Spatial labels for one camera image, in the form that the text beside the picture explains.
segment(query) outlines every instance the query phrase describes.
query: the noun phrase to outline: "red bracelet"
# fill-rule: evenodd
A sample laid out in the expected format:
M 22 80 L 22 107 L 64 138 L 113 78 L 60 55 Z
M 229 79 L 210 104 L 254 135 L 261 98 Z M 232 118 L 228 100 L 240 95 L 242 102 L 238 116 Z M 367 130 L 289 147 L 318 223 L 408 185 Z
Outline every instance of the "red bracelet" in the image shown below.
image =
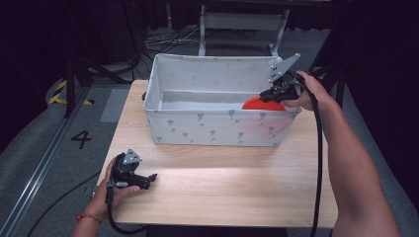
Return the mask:
M 92 215 L 92 214 L 81 214 L 81 215 L 76 215 L 76 221 L 78 222 L 79 220 L 81 220 L 84 217 L 90 217 L 93 218 L 97 221 L 99 221 L 99 224 L 102 223 L 102 219 L 96 215 Z

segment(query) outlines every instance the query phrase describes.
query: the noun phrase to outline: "red object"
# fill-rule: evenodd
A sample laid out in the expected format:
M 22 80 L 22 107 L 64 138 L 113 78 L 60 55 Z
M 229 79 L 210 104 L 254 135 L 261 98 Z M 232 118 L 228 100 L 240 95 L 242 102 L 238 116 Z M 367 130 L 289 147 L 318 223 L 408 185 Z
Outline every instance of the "red object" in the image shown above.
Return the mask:
M 275 101 L 263 102 L 260 97 L 254 97 L 244 103 L 243 110 L 286 111 L 280 103 Z

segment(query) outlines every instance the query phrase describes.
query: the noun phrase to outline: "yellow and black tape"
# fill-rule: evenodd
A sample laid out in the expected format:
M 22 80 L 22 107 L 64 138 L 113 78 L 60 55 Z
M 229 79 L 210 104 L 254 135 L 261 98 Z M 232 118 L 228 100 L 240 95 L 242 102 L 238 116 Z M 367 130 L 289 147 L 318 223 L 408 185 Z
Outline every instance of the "yellow and black tape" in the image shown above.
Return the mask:
M 67 104 L 67 100 L 66 99 L 61 99 L 59 98 L 59 94 L 61 94 L 62 90 L 64 89 L 64 87 L 67 85 L 67 80 L 62 79 L 61 82 L 58 84 L 58 86 L 56 87 L 51 99 L 49 99 L 49 104 Z M 83 102 L 83 105 L 85 106 L 92 106 L 95 104 L 95 100 L 85 100 Z

